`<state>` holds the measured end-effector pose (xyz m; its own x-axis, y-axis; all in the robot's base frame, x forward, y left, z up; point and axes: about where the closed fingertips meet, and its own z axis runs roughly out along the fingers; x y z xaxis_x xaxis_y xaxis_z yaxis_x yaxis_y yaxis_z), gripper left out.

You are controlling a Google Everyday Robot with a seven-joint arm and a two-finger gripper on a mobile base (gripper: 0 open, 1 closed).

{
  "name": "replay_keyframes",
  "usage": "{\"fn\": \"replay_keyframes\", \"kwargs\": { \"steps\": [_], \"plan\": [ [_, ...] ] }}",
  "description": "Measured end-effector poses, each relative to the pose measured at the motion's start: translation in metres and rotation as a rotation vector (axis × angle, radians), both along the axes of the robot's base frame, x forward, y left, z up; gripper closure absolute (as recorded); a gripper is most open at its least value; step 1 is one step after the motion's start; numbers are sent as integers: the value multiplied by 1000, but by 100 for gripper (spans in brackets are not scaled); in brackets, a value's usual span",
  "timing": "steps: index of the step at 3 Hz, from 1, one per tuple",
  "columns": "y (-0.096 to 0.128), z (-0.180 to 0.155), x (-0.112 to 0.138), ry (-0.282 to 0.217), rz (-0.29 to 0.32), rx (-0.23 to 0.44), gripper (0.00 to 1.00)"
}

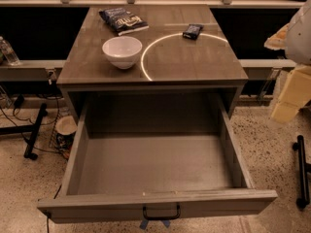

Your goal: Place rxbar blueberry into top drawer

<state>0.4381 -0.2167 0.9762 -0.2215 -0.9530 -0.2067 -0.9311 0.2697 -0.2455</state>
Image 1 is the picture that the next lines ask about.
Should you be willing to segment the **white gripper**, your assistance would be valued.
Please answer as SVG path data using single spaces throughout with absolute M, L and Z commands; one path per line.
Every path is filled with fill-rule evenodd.
M 267 38 L 264 46 L 283 50 L 297 65 L 287 75 L 271 118 L 279 123 L 291 121 L 311 100 L 311 0 L 307 0 L 292 17 L 289 24 Z

